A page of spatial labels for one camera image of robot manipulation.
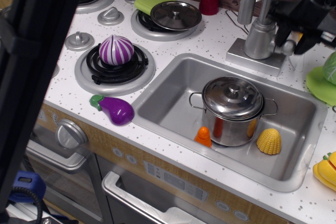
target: blue object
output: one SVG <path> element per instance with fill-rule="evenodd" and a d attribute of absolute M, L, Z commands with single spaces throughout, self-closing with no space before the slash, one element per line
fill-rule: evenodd
<path fill-rule="evenodd" d="M 13 183 L 13 187 L 22 187 L 34 192 L 41 200 L 46 192 L 46 184 L 37 173 L 19 170 Z M 34 202 L 34 200 L 23 193 L 11 193 L 9 200 L 14 202 Z"/>

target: black pole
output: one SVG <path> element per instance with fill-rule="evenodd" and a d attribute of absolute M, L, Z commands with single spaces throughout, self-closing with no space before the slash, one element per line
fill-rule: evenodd
<path fill-rule="evenodd" d="M 0 214 L 79 0 L 13 0 L 0 19 Z"/>

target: red cup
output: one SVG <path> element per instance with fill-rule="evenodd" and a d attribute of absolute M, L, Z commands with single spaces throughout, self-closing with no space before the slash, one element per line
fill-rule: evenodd
<path fill-rule="evenodd" d="M 219 0 L 200 0 L 198 9 L 204 15 L 215 15 L 219 11 Z"/>

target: control panel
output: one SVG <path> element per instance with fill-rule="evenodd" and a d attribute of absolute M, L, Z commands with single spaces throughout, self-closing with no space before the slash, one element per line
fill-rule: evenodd
<path fill-rule="evenodd" d="M 208 197 L 208 193 L 195 185 L 177 177 L 176 175 L 173 175 L 166 170 L 153 165 L 151 163 L 148 163 L 147 161 L 143 161 L 143 164 L 145 166 L 146 172 L 153 177 L 156 177 L 157 179 L 174 186 L 175 188 L 185 192 L 186 194 L 189 194 L 193 196 L 194 198 L 205 202 L 205 200 Z"/>

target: orange toy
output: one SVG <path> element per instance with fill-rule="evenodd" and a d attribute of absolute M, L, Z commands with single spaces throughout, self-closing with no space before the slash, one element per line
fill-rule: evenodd
<path fill-rule="evenodd" d="M 194 139 L 196 142 L 211 148 L 210 131 L 207 127 L 201 127 Z"/>

